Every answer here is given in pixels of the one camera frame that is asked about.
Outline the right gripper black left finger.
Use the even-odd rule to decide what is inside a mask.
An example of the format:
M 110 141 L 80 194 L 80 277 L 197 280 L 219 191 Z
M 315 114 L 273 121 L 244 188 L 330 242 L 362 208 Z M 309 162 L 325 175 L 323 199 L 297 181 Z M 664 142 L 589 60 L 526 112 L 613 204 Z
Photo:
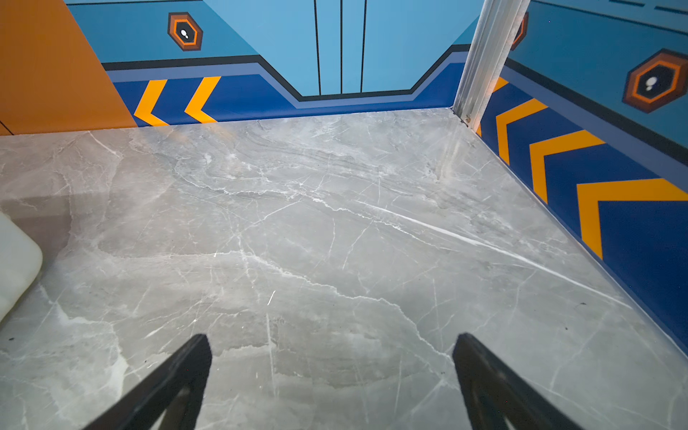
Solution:
M 208 337 L 196 334 L 94 419 L 88 429 L 194 429 L 211 371 Z

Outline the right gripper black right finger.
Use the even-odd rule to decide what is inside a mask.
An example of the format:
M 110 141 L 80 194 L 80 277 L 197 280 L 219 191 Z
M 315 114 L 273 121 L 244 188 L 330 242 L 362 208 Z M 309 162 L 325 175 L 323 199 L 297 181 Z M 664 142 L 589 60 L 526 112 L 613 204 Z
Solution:
M 472 428 L 580 428 L 472 334 L 458 336 L 453 363 Z

